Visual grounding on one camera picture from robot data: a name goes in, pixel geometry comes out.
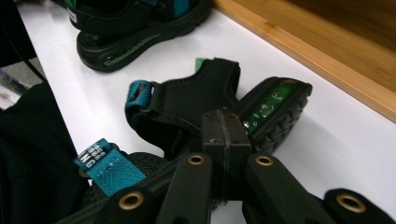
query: wooden board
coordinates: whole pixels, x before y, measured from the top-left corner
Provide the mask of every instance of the wooden board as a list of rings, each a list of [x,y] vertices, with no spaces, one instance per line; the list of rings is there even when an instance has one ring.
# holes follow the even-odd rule
[[[215,7],[396,122],[396,0],[215,0]]]

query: black cable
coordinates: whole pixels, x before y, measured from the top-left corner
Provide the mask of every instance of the black cable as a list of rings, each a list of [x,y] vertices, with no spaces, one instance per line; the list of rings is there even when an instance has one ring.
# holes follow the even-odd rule
[[[5,2],[6,1],[3,1],[3,0],[0,1],[0,7],[2,9],[2,13],[0,13],[0,14],[4,15],[3,19],[0,21],[2,22],[1,24],[2,24],[3,31],[5,32],[6,37],[9,41],[9,43],[11,44],[11,47],[15,50],[15,52],[18,54],[18,56],[21,58],[21,60],[23,60],[23,62],[26,63],[26,65],[30,68],[30,70],[32,70],[32,72],[35,73],[35,75],[41,79],[41,81],[43,81],[43,82],[47,81],[47,79],[24,56],[23,52],[21,51],[21,48],[19,48],[19,46],[18,46],[18,43],[13,41],[14,39],[18,39],[18,38],[14,35],[11,27],[9,26],[10,24],[7,19],[8,13],[6,12],[6,9],[3,5]]]

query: black rubber sole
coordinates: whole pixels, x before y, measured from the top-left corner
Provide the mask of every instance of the black rubber sole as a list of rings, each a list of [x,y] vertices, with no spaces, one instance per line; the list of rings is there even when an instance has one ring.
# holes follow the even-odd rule
[[[239,118],[243,118],[250,108],[257,105],[263,97],[279,82],[289,80],[295,82],[296,89],[282,104],[272,112],[260,129],[249,135],[251,144],[257,152],[271,154],[283,142],[297,122],[303,109],[308,103],[307,97],[312,92],[312,85],[286,77],[270,77],[257,85],[244,96],[232,111]]]
[[[131,63],[149,47],[177,36],[186,35],[202,23],[212,8],[211,0],[201,0],[181,18],[150,27],[116,39],[105,45],[86,44],[87,35],[80,32],[77,38],[78,55],[93,70],[113,72]]]

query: teal pull tab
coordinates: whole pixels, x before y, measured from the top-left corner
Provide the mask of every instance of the teal pull tab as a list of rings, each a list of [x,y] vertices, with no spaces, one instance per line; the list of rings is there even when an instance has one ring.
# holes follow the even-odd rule
[[[74,162],[108,197],[146,178],[104,138],[85,149]]]

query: green logo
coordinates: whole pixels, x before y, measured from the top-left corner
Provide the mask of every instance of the green logo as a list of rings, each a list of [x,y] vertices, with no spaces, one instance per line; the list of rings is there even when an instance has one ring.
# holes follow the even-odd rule
[[[148,37],[140,40],[139,42],[137,42],[136,44],[134,44],[132,46],[128,46],[127,48],[123,49],[120,53],[117,53],[113,56],[109,56],[105,60],[104,65],[112,66],[116,63],[121,62],[122,60],[127,58],[129,55],[133,54],[135,51],[137,51],[138,49],[145,46],[149,41],[151,41],[157,37],[160,37],[160,36],[161,36],[161,34],[151,35],[151,36],[148,36]]]

